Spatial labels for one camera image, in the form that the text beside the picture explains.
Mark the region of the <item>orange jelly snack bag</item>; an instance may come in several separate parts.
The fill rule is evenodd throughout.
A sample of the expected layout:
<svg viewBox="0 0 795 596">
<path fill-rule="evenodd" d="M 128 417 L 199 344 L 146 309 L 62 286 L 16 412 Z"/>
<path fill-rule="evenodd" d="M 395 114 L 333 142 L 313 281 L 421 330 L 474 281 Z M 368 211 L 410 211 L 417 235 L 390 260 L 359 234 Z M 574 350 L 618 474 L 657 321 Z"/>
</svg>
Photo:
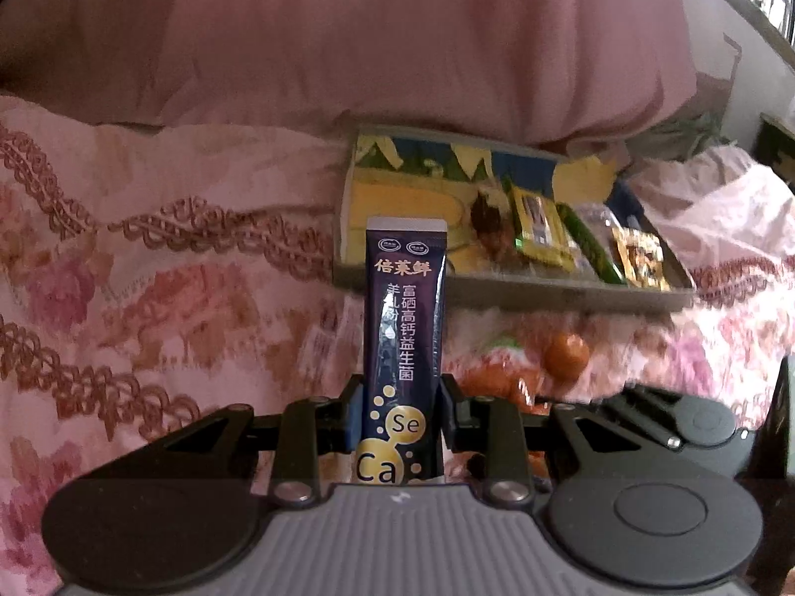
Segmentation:
<svg viewBox="0 0 795 596">
<path fill-rule="evenodd" d="M 501 398 L 524 414 L 545 416 L 554 398 L 578 382 L 591 356 L 582 336 L 558 331 L 543 340 L 540 350 L 528 351 L 516 340 L 488 346 L 453 375 L 468 397 Z"/>
</svg>

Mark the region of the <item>clear white snack bar packet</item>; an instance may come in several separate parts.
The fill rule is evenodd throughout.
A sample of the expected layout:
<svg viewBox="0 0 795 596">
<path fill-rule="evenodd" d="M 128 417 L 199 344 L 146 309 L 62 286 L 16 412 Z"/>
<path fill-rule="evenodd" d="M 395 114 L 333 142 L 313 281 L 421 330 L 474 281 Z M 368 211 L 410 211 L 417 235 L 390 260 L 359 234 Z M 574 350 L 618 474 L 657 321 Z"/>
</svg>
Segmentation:
<svg viewBox="0 0 795 596">
<path fill-rule="evenodd" d="M 326 304 L 311 324 L 298 359 L 298 372 L 310 395 L 337 395 L 361 368 L 363 303 L 344 298 Z"/>
</svg>

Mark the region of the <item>navy milk powder stick sachet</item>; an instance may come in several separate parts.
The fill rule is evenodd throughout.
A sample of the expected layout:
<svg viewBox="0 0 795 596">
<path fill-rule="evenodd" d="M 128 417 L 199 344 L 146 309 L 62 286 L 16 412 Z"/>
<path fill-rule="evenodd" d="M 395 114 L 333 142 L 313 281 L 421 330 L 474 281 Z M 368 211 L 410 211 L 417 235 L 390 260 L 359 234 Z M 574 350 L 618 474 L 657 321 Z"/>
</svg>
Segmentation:
<svg viewBox="0 0 795 596">
<path fill-rule="evenodd" d="M 446 268 L 445 221 L 367 220 L 358 483 L 400 486 L 443 474 L 435 401 Z"/>
</svg>

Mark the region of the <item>puffed rice bar green packet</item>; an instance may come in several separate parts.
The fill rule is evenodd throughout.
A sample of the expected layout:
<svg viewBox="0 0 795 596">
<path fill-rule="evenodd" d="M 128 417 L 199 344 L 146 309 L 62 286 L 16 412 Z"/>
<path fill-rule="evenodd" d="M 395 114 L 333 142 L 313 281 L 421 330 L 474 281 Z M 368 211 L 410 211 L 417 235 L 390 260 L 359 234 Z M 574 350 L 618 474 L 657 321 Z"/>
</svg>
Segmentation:
<svg viewBox="0 0 795 596">
<path fill-rule="evenodd" d="M 577 213 L 566 203 L 557 203 L 556 211 L 567 229 L 568 234 L 577 242 L 579 249 L 589 261 L 593 271 L 606 284 L 627 285 L 624 275 L 619 271 L 612 257 L 602 248 L 592 230 L 577 216 Z"/>
</svg>

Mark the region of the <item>gold foil snack packet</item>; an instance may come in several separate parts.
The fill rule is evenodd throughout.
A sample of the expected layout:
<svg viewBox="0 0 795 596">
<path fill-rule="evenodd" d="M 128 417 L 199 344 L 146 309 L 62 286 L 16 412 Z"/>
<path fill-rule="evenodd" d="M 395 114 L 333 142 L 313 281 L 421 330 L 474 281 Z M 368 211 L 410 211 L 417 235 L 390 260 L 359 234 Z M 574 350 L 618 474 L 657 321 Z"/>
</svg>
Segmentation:
<svg viewBox="0 0 795 596">
<path fill-rule="evenodd" d="M 612 233 L 625 280 L 632 287 L 667 292 L 670 284 L 664 275 L 660 239 L 655 234 L 630 227 L 614 227 Z"/>
</svg>

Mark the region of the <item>yellow cake snack packet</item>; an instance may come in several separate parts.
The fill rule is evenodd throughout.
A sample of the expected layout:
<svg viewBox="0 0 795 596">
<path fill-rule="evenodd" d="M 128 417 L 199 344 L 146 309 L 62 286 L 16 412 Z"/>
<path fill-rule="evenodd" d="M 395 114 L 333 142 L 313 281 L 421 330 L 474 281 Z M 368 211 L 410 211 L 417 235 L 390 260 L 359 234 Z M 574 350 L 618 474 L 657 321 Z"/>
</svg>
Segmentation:
<svg viewBox="0 0 795 596">
<path fill-rule="evenodd" d="M 574 254 L 555 203 L 515 183 L 508 186 L 508 199 L 515 221 L 517 250 L 530 260 L 574 272 Z"/>
</svg>

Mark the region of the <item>dark dried fruit clear packet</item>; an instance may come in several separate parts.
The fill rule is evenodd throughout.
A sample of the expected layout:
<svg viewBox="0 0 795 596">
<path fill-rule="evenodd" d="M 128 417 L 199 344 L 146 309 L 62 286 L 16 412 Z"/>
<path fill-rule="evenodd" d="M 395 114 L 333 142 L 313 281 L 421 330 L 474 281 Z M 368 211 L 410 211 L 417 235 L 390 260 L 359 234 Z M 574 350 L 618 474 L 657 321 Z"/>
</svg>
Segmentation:
<svg viewBox="0 0 795 596">
<path fill-rule="evenodd" d="M 517 260 L 512 224 L 503 220 L 500 210 L 490 206 L 482 192 L 470 206 L 470 223 L 489 260 L 501 269 L 515 269 Z"/>
</svg>

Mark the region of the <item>grey tray with cartoon liner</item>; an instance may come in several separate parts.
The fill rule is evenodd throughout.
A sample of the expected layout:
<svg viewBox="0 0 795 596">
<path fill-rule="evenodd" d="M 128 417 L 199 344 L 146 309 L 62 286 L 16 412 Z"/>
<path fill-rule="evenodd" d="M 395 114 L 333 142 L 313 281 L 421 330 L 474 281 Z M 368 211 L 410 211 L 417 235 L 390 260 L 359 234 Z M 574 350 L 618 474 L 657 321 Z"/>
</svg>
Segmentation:
<svg viewBox="0 0 795 596">
<path fill-rule="evenodd" d="M 447 297 L 513 311 L 667 313 L 693 277 L 613 161 L 418 128 L 363 125 L 334 236 L 333 280 L 365 283 L 373 217 L 447 230 Z"/>
</svg>

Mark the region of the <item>floral pink bedsheet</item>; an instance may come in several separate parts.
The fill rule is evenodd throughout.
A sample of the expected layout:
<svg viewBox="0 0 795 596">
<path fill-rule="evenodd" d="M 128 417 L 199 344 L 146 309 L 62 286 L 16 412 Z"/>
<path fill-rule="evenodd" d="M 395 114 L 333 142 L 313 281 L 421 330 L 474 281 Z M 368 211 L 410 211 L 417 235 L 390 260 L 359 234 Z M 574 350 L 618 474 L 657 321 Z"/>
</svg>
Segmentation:
<svg viewBox="0 0 795 596">
<path fill-rule="evenodd" d="M 348 143 L 283 128 L 133 131 L 1 101 L 1 589 L 58 587 L 40 535 L 74 476 L 242 402 L 308 397 Z M 757 428 L 794 347 L 794 197 L 734 147 L 631 182 L 697 284 L 663 317 L 453 309 L 443 367 L 558 331 L 592 350 L 558 398 L 629 381 L 723 402 Z"/>
</svg>

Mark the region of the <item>dark wooden bedside cabinet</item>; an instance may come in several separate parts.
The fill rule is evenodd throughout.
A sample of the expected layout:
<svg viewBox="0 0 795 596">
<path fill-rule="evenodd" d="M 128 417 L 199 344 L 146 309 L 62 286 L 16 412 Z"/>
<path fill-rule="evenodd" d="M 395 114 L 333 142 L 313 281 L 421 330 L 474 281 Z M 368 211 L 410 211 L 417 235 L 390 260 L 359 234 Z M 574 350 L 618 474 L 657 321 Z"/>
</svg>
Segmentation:
<svg viewBox="0 0 795 596">
<path fill-rule="evenodd" d="M 760 128 L 752 149 L 753 159 L 768 165 L 790 190 L 795 187 L 795 136 L 783 120 L 760 114 Z"/>
</svg>

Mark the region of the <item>pink pillow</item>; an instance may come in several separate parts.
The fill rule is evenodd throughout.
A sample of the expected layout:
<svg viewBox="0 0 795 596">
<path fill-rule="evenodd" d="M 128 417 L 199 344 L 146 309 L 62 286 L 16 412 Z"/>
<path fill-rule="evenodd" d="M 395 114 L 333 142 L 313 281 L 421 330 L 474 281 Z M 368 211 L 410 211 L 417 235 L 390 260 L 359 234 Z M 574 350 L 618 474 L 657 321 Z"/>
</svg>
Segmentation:
<svg viewBox="0 0 795 596">
<path fill-rule="evenodd" d="M 697 77 L 683 0 L 2 0 L 1 84 L 87 123 L 613 139 Z"/>
</svg>

